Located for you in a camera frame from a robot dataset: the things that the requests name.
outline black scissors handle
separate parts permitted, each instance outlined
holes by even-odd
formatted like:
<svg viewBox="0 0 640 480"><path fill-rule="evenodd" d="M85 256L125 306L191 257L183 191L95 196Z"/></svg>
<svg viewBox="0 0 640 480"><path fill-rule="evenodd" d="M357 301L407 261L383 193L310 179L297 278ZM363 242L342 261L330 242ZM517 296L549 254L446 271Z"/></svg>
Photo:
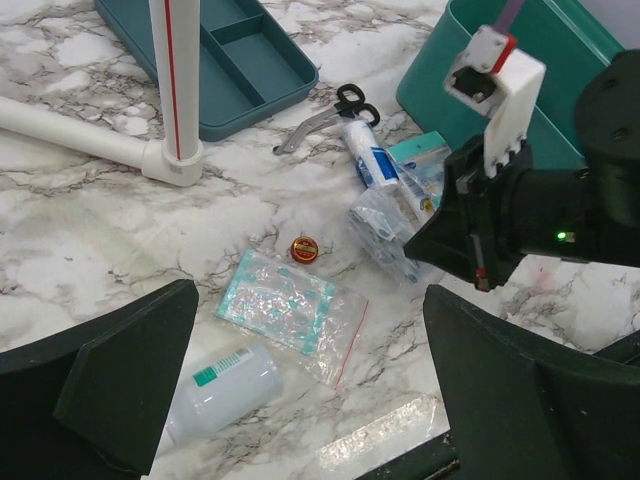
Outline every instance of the black scissors handle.
<svg viewBox="0 0 640 480"><path fill-rule="evenodd" d="M362 112L367 112L371 114L371 116L373 117L373 120L369 121L370 127L375 127L380 123L380 112L376 107L374 107L370 103L363 103L360 105L356 105L355 107L352 107L350 110L342 112L340 116L347 117L347 118L356 118Z"/></svg>
<svg viewBox="0 0 640 480"><path fill-rule="evenodd" d="M360 87L353 83L347 83L338 87L338 100L338 103L334 106L337 112L342 114L344 111L352 110L354 107L364 104L366 98Z"/></svg>

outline white pole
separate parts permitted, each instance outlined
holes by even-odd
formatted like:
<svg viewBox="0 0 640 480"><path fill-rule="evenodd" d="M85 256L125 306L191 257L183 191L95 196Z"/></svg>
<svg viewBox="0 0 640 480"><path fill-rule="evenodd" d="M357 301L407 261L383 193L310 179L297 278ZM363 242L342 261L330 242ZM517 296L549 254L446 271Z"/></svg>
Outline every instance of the white pole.
<svg viewBox="0 0 640 480"><path fill-rule="evenodd" d="M149 0L165 129L165 153L188 161L201 150L200 0Z"/></svg>
<svg viewBox="0 0 640 480"><path fill-rule="evenodd" d="M0 128L142 168L148 142L0 97Z"/></svg>

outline orange round object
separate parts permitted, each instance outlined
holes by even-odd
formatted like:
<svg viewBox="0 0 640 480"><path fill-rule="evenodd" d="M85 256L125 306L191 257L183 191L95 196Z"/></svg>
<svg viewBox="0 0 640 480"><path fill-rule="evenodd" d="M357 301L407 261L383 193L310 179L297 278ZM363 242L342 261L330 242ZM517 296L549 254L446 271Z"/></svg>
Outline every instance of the orange round object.
<svg viewBox="0 0 640 480"><path fill-rule="evenodd" d="M313 238L299 237L291 245L291 256L298 263L308 265L318 258L318 244Z"/></svg>

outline green label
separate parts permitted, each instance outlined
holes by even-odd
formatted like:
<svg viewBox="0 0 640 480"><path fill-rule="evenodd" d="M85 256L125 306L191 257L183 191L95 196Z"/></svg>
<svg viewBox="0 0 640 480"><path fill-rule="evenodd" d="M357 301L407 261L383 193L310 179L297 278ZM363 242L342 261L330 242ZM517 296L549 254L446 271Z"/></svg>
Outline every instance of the green label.
<svg viewBox="0 0 640 480"><path fill-rule="evenodd" d="M208 366L200 370L193 376L193 379L196 381L196 384L199 387L204 387L207 383L214 381L218 378L222 373L227 370L235 367L241 362L248 360L251 357L252 353L250 350L246 348L241 348L235 353L232 353L228 357L224 357L221 360L218 360L213 365Z"/></svg>

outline teal tray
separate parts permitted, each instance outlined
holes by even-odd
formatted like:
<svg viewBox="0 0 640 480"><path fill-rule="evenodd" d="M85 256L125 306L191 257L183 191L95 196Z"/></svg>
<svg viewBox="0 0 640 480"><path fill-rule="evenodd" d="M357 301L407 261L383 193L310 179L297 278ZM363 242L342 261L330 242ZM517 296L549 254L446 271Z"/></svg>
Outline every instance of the teal tray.
<svg viewBox="0 0 640 480"><path fill-rule="evenodd" d="M158 83L148 0L95 0ZM257 0L202 0L200 139L215 142L304 100L318 70Z"/></svg>
<svg viewBox="0 0 640 480"><path fill-rule="evenodd" d="M398 88L398 103L423 131L438 131L453 150L481 133L487 119L446 94L442 85L471 33L493 24L505 3L451 0ZM510 33L522 50L547 65L529 129L536 167L582 167L575 102L623 47L577 0L529 0Z"/></svg>

